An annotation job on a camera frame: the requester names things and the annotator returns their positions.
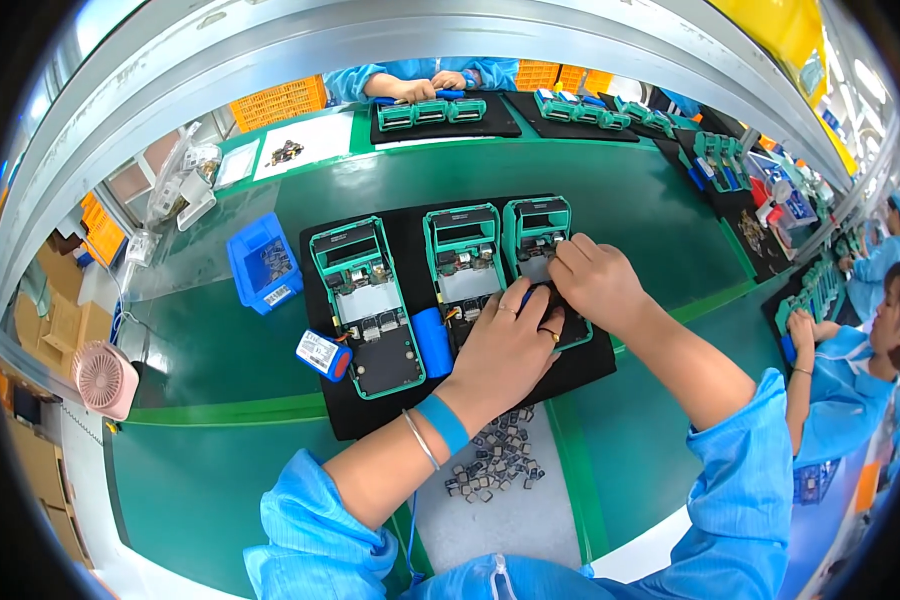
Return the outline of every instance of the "blue wrist strap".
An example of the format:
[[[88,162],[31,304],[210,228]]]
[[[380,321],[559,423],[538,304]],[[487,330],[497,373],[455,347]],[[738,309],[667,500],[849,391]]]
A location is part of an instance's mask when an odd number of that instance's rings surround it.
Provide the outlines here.
[[[459,74],[462,75],[463,80],[466,81],[465,90],[473,90],[477,87],[477,78],[473,76],[473,73],[471,73],[469,69],[460,71]]]
[[[456,414],[453,414],[450,407],[444,404],[443,400],[432,393],[416,405],[416,412],[423,415],[436,433],[440,434],[447,448],[450,449],[451,456],[463,450],[470,443],[470,436],[468,436],[464,424],[460,422]]]

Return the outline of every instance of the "metal shelf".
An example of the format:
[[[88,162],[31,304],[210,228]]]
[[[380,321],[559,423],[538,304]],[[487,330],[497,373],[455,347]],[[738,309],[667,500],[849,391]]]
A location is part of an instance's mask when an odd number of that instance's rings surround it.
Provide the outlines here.
[[[181,123],[314,73],[460,55],[584,65],[686,94],[850,188],[791,81],[705,0],[150,0],[87,58],[30,141],[0,220],[0,316],[79,198]]]

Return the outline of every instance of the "plastic bag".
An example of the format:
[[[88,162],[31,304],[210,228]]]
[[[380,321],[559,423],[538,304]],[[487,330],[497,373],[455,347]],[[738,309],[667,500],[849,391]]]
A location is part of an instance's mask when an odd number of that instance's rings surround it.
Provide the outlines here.
[[[186,198],[180,194],[180,186],[191,171],[197,171],[210,186],[216,181],[223,153],[214,144],[193,145],[194,135],[200,126],[197,121],[187,127],[163,161],[153,183],[153,191],[146,201],[144,226],[147,229],[171,219],[187,206]]]

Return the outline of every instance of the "green workbench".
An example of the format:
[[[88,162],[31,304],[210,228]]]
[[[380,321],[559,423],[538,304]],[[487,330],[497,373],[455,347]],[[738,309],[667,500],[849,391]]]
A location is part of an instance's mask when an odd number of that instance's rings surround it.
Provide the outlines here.
[[[375,150],[370,120],[358,111],[347,155],[238,183],[187,232],[166,232],[158,261],[166,268],[134,275],[127,295],[148,329],[126,323],[120,345],[146,367],[108,460],[111,498],[137,552],[194,581],[252,595],[241,550],[266,542],[261,494],[295,451],[329,458],[345,447],[333,438],[318,376],[294,356],[307,327],[303,298],[258,315],[241,306],[222,264],[228,237],[271,210],[299,257],[301,230],[348,215],[560,194],[573,205],[575,229],[620,248],[676,318],[754,377],[779,366],[759,301],[780,278],[748,294],[753,268],[653,143],[540,139],[518,122],[524,135],[516,139]],[[224,150],[265,134],[240,136]],[[545,403],[584,561],[677,510],[700,468],[684,448],[680,407],[622,345],[617,350],[617,373]],[[387,526],[405,531],[401,517],[406,510]],[[422,544],[414,546],[418,566],[424,556]],[[406,583],[402,559],[397,564],[393,591]]]

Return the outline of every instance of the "pink desk fan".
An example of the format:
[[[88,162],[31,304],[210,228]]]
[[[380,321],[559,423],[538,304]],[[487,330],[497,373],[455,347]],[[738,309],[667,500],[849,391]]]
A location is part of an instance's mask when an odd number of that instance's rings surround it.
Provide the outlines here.
[[[140,375],[117,346],[84,343],[73,357],[72,375],[87,408],[114,421],[127,418]]]

